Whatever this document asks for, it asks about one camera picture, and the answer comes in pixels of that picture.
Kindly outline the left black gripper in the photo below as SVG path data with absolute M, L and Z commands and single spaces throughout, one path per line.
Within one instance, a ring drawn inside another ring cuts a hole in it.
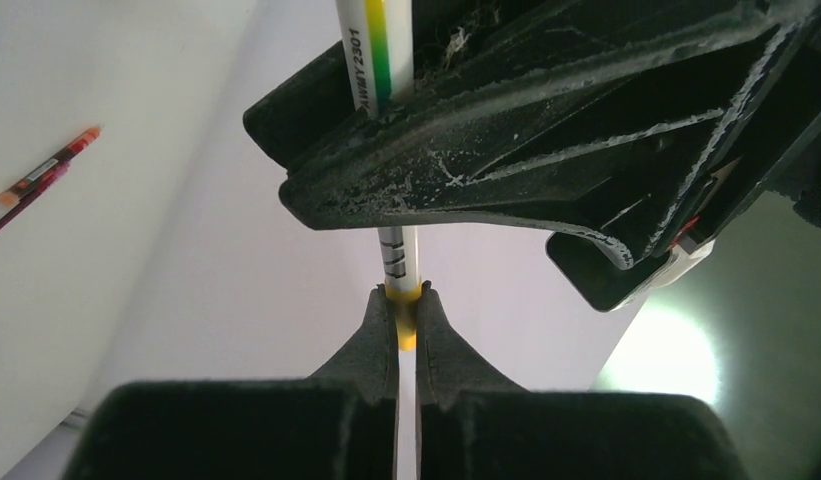
M 808 19 L 815 1 L 512 1 L 474 27 L 451 66 L 373 118 L 352 103 L 358 78 L 335 45 L 250 107 L 251 139 L 289 171 L 406 165 L 473 135 L 526 136 L 627 78 L 724 50 Z M 821 229 L 821 17 L 727 157 L 681 209 L 675 234 L 631 269 L 587 241 L 554 234 L 549 258 L 595 310 L 668 286 L 707 258 L 717 236 L 763 191 L 781 193 Z

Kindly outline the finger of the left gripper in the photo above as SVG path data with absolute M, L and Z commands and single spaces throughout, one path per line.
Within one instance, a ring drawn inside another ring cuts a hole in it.
M 473 135 L 406 165 L 290 171 L 284 206 L 315 230 L 460 222 L 553 230 L 633 268 L 676 232 L 781 54 L 767 34 L 617 82 L 545 127 Z

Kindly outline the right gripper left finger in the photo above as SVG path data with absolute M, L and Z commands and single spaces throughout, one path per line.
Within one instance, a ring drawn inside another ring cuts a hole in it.
M 392 479 L 399 362 L 383 287 L 360 327 L 298 379 L 141 381 L 88 421 L 67 479 Z

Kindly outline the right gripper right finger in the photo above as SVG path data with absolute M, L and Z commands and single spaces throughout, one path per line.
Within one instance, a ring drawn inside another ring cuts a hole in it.
M 422 479 L 744 479 L 712 409 L 685 395 L 527 390 L 449 322 L 424 283 L 417 304 Z

